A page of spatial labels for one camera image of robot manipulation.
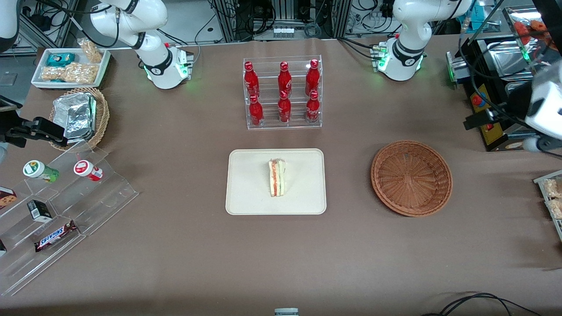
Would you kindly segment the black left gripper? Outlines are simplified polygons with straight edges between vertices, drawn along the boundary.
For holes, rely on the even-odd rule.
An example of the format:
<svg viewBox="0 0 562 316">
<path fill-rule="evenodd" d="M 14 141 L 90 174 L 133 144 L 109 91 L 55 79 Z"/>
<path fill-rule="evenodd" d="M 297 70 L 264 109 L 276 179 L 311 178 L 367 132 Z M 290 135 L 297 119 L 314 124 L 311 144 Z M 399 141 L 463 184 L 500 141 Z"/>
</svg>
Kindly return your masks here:
<svg viewBox="0 0 562 316">
<path fill-rule="evenodd" d="M 505 118 L 504 120 L 502 120 L 501 113 L 492 108 L 486 108 L 485 110 L 483 110 L 484 114 L 472 114 L 465 118 L 465 130 L 471 130 L 473 128 L 486 125 L 489 122 L 500 122 L 501 120 L 501 126 L 504 130 L 511 128 L 512 126 L 523 126 L 527 130 L 534 130 L 524 122 L 526 114 L 528 112 L 528 108 L 530 106 L 532 84 L 507 84 L 505 90 L 507 98 L 504 101 L 504 111 L 511 117 L 517 118 L 524 124 L 521 125 L 520 123 L 513 122 L 509 118 Z"/>
</svg>

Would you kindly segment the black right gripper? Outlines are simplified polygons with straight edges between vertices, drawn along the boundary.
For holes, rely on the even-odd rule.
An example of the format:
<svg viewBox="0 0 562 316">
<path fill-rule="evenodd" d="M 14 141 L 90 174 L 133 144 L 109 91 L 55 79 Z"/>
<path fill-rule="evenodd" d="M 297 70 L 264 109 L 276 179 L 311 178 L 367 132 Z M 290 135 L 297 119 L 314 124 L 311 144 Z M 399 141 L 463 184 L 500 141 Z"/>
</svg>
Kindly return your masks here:
<svg viewBox="0 0 562 316">
<path fill-rule="evenodd" d="M 66 147 L 68 139 L 64 136 L 64 132 L 62 126 L 43 117 L 36 117 L 30 121 L 18 115 L 0 116 L 0 142 L 19 148 L 25 148 L 27 138 Z"/>
</svg>

